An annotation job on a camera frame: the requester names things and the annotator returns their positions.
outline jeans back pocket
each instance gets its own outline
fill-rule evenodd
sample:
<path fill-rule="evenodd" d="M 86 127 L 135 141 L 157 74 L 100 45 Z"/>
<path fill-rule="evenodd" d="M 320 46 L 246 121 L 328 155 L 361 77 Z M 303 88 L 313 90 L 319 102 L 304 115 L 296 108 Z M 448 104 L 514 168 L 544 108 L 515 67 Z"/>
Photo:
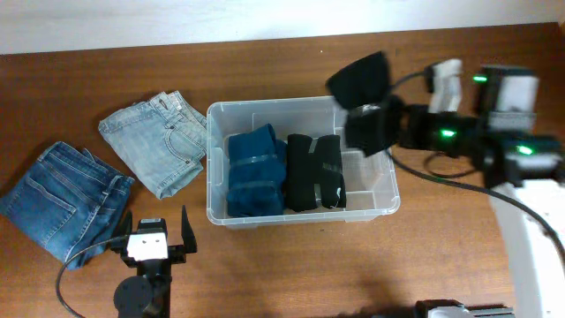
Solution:
<path fill-rule="evenodd" d="M 63 227 L 76 210 L 71 204 L 27 176 L 19 197 L 10 206 L 9 218 L 29 238 L 46 247 L 49 239 Z"/>

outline dark blue jeans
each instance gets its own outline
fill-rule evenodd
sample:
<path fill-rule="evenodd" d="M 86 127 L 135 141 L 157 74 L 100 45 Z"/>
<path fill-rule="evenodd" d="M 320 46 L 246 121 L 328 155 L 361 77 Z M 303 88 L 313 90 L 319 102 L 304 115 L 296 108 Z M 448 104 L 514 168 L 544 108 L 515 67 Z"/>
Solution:
<path fill-rule="evenodd" d="M 133 178 L 86 149 L 59 141 L 37 159 L 0 200 L 0 213 L 60 261 L 109 239 L 120 220 Z M 69 265 L 78 269 L 104 246 Z"/>

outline folded clothing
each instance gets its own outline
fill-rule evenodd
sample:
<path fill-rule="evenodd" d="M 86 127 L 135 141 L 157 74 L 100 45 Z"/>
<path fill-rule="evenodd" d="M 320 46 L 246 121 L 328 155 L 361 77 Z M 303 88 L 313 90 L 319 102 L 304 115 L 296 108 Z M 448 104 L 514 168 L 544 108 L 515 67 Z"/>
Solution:
<path fill-rule="evenodd" d="M 98 130 L 158 199 L 174 195 L 203 170 L 206 118 L 178 92 L 119 110 Z"/>
<path fill-rule="evenodd" d="M 289 135 L 287 147 L 286 205 L 296 211 L 319 207 L 345 208 L 340 137 L 328 135 L 313 140 L 302 134 Z"/>
<path fill-rule="evenodd" d="M 230 182 L 228 215 L 278 216 L 284 211 L 286 144 L 271 124 L 228 140 Z"/>
<path fill-rule="evenodd" d="M 382 51 L 363 57 L 329 78 L 326 87 L 346 110 L 379 103 L 390 87 L 387 57 Z"/>
<path fill-rule="evenodd" d="M 365 156 L 369 156 L 398 141 L 404 102 L 400 97 L 391 95 L 387 105 L 382 106 L 366 113 L 351 111 L 348 114 L 344 127 L 348 148 L 359 148 Z"/>
<path fill-rule="evenodd" d="M 0 200 L 0 213 L 29 238 L 65 262 L 80 250 L 110 239 L 130 195 L 126 177 L 84 149 L 59 141 L 37 159 Z M 75 259 L 78 269 L 104 251 Z"/>

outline black folded garment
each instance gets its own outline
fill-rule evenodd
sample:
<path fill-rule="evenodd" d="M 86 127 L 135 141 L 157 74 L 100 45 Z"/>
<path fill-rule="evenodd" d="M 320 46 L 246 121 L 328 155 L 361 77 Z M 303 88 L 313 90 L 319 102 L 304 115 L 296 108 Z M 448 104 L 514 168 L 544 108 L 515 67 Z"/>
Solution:
<path fill-rule="evenodd" d="M 391 95 L 387 104 L 381 106 L 365 114 L 353 111 L 349 113 L 344 127 L 345 144 L 348 148 L 359 148 L 365 156 L 369 156 L 389 148 L 398 141 L 404 102 L 400 97 Z"/>
<path fill-rule="evenodd" d="M 286 205 L 296 211 L 345 208 L 340 137 L 328 135 L 313 140 L 292 134 L 287 147 Z"/>
<path fill-rule="evenodd" d="M 363 57 L 329 78 L 326 87 L 346 110 L 379 103 L 390 87 L 387 57 L 382 51 Z"/>

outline green led light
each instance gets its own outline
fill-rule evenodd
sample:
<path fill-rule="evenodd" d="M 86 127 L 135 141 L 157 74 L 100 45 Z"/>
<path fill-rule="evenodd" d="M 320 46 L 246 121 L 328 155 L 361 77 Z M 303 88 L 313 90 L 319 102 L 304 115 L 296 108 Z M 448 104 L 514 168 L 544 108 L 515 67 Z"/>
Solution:
<path fill-rule="evenodd" d="M 518 150 L 518 152 L 523 155 L 533 154 L 533 149 L 526 146 L 516 146 L 516 150 Z"/>
<path fill-rule="evenodd" d="M 486 78 L 486 76 L 483 76 L 483 75 L 475 75 L 475 76 L 473 76 L 473 80 L 478 82 L 478 83 L 486 83 L 487 78 Z"/>
<path fill-rule="evenodd" d="M 447 129 L 442 129 L 442 130 L 440 130 L 440 133 L 441 133 L 441 137 L 451 138 L 451 137 L 455 136 L 457 132 L 450 131 L 450 130 L 447 130 Z"/>

